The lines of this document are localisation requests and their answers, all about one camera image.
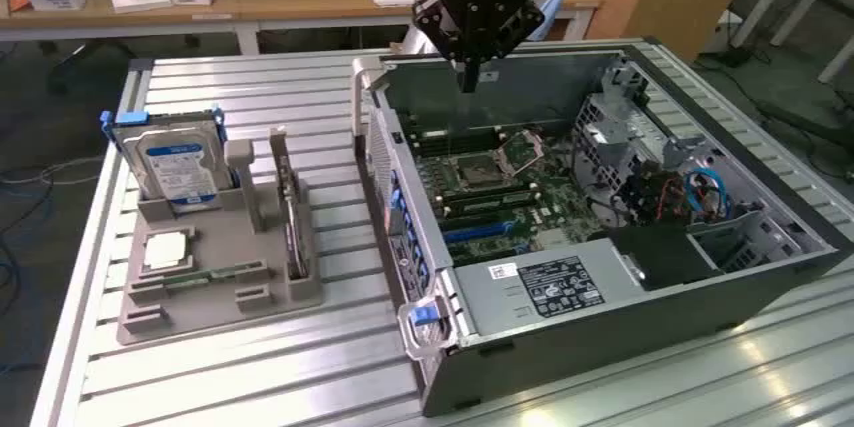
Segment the nvidia gpu card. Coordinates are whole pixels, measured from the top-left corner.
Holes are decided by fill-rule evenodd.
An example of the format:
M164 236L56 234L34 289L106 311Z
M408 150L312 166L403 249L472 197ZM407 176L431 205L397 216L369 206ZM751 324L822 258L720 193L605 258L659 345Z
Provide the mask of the nvidia gpu card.
M286 149L286 131L282 126L269 130L269 146L276 168L277 197L281 222L288 248L288 277L291 280L307 279L311 274L309 261L313 257L311 219L303 185L292 169Z

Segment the blue expansion slot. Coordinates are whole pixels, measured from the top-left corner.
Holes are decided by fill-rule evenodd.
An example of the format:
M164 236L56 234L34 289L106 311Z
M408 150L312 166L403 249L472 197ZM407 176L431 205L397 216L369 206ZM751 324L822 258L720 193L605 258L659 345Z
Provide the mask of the blue expansion slot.
M495 236L503 236L513 230L513 227L513 221L496 222L476 227L468 227L444 232L443 240L447 244L452 244Z

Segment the metal socket cover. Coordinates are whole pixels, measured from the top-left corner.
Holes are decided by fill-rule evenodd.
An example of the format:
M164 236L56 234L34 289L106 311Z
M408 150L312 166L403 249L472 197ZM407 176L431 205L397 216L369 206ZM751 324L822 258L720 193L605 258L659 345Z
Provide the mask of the metal socket cover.
M516 132L496 150L503 172L515 177L544 155L541 140L528 129Z

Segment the metal disk bay cage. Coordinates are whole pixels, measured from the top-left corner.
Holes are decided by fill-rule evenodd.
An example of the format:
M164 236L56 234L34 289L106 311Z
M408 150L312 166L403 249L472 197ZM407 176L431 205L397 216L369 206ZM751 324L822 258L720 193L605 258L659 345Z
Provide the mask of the metal disk bay cage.
M647 109L649 87L636 64L615 61L575 117L572 170L607 227L679 223L689 215L677 142Z

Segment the CPU socket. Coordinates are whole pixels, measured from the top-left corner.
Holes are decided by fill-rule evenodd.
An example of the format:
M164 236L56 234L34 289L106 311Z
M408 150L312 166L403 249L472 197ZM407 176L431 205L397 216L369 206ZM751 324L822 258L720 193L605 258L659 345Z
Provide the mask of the CPU socket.
M468 186L493 185L503 181L503 173L491 155L471 155L456 159L461 180Z

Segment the installed black RAM stick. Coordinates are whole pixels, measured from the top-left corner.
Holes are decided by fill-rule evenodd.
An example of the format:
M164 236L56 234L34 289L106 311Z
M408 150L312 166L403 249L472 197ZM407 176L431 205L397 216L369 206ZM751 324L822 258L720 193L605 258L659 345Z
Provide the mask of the installed black RAM stick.
M457 212L512 209L531 205L537 200L539 194L536 190L469 193L465 196L445 197L441 206Z

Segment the green motherboard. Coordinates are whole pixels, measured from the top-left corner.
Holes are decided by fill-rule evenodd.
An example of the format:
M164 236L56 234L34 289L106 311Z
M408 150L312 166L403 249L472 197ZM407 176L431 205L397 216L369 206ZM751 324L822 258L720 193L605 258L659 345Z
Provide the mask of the green motherboard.
M540 140L543 157L515 177L499 165L496 150L520 130ZM441 233L496 222L513 221L513 230L489 238L445 244L457 266L547 250L603 237L607 227L587 206L581 186L572 170L573 133L545 124L492 126L468 131L413 131L407 135L416 172ZM491 155L503 173L493 185L468 186L461 180L456 159ZM537 200L512 209L475 212L451 211L441 206L445 197L492 191L536 190Z

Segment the black fan shroud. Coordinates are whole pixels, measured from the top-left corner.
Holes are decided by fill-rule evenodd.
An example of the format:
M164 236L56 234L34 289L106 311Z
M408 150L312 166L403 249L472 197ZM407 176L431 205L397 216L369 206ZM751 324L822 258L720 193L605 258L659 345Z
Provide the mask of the black fan shroud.
M722 274L707 262L676 225L628 226L612 229L608 238L643 274L645 290L688 284Z

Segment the grey power supply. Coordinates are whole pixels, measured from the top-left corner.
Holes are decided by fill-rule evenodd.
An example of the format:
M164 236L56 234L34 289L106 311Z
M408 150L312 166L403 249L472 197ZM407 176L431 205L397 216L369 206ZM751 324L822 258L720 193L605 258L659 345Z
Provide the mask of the grey power supply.
M644 294L607 239L459 267L455 279L481 337L564 322Z

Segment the black open PC case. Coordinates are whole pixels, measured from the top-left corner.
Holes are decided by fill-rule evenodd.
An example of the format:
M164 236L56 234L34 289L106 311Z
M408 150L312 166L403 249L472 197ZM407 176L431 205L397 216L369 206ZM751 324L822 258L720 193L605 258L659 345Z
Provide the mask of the black open PC case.
M677 142L689 215L676 225L722 272L644 290L564 322L479 336L457 292L407 135L545 124L573 133L605 67L624 59L647 77L645 102ZM395 324L421 412L489 400L677 343L730 330L854 255L854 202L811 174L687 64L644 40L543 43L489 62L463 93L435 54L372 54L352 79L355 154ZM413 327L433 305L440 320Z

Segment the silver CPU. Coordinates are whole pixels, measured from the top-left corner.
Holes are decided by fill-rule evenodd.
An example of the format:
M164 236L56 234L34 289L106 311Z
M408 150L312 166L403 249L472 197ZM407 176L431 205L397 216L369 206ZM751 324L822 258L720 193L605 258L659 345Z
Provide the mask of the silver CPU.
M188 236L184 232L157 233L146 238L142 258L146 270L178 267L186 263L188 256Z

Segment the green RAM stick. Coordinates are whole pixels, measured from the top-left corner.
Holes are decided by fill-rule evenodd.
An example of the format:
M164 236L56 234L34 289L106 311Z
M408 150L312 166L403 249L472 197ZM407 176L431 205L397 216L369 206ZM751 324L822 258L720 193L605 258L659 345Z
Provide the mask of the green RAM stick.
M213 283L233 281L237 275L237 267L226 267L205 271L193 271L166 276L162 284L166 288L186 288L204 286Z

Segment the grey parts rack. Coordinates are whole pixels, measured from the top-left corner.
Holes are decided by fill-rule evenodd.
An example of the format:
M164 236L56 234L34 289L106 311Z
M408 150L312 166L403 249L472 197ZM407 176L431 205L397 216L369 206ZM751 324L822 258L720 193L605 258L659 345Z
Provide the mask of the grey parts rack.
M240 185L218 194L220 206L176 213L162 200L137 203L137 219L126 259L117 334L129 345L177 334L225 326L249 319L315 307L324 300L308 197L313 257L307 279L288 277L288 248L274 179L256 183L248 170L252 144L230 140L225 164L237 171ZM188 260L178 267L150 271L142 267L144 244L157 233L184 232ZM166 288L166 276L236 266L233 281Z

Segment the hard disk with blue bracket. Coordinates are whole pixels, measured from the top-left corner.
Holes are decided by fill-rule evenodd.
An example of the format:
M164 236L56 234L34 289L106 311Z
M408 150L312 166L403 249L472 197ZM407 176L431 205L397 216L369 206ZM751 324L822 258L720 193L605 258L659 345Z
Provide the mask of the hard disk with blue bracket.
M234 186L222 122L217 108L101 113L101 131L129 165L142 200L164 200L176 213L220 206L218 193Z

